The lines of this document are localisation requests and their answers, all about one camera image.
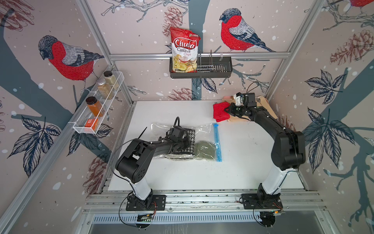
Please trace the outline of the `red knitted scarf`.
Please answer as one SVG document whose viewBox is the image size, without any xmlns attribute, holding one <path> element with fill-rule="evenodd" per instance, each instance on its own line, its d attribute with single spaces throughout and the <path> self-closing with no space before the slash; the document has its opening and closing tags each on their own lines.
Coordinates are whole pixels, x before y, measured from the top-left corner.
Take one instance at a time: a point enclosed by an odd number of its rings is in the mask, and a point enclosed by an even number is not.
<svg viewBox="0 0 374 234">
<path fill-rule="evenodd" d="M 213 118 L 216 122 L 230 119 L 230 114 L 225 111 L 228 107 L 230 107 L 230 103 L 228 102 L 221 102 L 213 105 Z"/>
</svg>

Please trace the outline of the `olive green knitted scarf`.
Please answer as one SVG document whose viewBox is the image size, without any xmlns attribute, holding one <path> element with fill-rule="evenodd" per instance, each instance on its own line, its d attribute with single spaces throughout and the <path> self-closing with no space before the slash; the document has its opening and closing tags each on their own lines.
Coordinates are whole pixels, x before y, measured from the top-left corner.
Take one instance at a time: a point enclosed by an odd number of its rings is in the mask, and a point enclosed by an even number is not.
<svg viewBox="0 0 374 234">
<path fill-rule="evenodd" d="M 199 141 L 195 144 L 194 159 L 216 160 L 216 145 L 209 141 Z"/>
</svg>

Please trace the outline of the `clear plastic vacuum bag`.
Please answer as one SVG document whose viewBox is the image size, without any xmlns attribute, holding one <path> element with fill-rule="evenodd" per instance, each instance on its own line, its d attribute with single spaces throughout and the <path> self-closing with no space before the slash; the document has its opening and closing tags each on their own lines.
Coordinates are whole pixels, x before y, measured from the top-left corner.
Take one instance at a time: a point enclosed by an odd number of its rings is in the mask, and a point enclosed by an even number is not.
<svg viewBox="0 0 374 234">
<path fill-rule="evenodd" d="M 184 128 L 186 131 L 183 138 L 188 140 L 187 145 L 155 156 L 155 159 L 222 161 L 218 152 L 219 144 L 215 139 L 214 124 L 185 126 Z"/>
</svg>

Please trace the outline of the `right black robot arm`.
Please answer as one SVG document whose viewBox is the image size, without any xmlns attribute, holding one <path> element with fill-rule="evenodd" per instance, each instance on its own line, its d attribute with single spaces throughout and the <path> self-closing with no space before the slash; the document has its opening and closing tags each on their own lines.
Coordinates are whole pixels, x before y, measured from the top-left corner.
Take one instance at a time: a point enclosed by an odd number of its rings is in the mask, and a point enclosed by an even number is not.
<svg viewBox="0 0 374 234">
<path fill-rule="evenodd" d="M 259 185 L 257 198 L 261 206 L 278 200 L 287 175 L 296 172 L 306 161 L 303 133 L 283 126 L 262 106 L 237 106 L 231 103 L 224 111 L 231 116 L 257 123 L 274 139 L 271 151 L 274 166 L 265 181 Z"/>
</svg>

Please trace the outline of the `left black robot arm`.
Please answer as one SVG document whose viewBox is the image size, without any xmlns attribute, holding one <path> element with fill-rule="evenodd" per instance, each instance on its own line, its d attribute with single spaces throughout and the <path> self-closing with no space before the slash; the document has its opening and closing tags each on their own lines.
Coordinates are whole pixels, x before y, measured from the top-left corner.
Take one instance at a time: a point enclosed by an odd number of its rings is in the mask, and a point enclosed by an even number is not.
<svg viewBox="0 0 374 234">
<path fill-rule="evenodd" d="M 153 158 L 168 154 L 192 154 L 194 152 L 195 130 L 175 126 L 166 132 L 165 137 L 156 141 L 131 140 L 129 146 L 117 160 L 115 169 L 130 180 L 133 194 L 128 198 L 127 211 L 150 210 L 157 205 L 153 191 L 145 178 Z"/>
</svg>

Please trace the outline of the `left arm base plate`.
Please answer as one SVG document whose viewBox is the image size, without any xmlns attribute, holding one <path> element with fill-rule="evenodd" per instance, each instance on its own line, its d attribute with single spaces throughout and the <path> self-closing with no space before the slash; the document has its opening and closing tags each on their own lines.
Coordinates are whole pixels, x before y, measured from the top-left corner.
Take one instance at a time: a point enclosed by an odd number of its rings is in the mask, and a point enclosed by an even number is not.
<svg viewBox="0 0 374 234">
<path fill-rule="evenodd" d="M 141 200 L 131 194 L 128 197 L 126 211 L 164 211 L 166 195 L 150 194 L 145 200 Z"/>
</svg>

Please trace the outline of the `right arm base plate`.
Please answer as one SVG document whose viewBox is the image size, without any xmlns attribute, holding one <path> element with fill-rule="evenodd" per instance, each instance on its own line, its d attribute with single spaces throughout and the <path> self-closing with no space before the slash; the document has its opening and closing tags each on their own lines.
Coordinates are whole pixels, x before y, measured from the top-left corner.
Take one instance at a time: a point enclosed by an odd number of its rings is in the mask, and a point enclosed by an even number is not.
<svg viewBox="0 0 374 234">
<path fill-rule="evenodd" d="M 261 195 L 257 194 L 241 194 L 239 203 L 243 205 L 245 210 L 251 209 L 272 209 L 282 210 L 283 204 L 280 199 L 280 194 L 276 195 Z"/>
</svg>

